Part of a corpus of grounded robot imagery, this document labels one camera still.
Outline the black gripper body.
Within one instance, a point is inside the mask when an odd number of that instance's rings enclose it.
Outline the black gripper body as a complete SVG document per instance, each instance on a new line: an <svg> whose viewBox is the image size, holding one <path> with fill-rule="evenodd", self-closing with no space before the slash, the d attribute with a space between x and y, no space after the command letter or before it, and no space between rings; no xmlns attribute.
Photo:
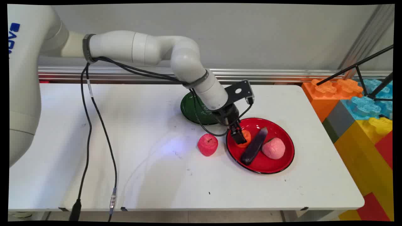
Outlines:
<svg viewBox="0 0 402 226"><path fill-rule="evenodd" d="M220 125L240 127L240 113L234 103L217 110L211 110L213 119Z"/></svg>

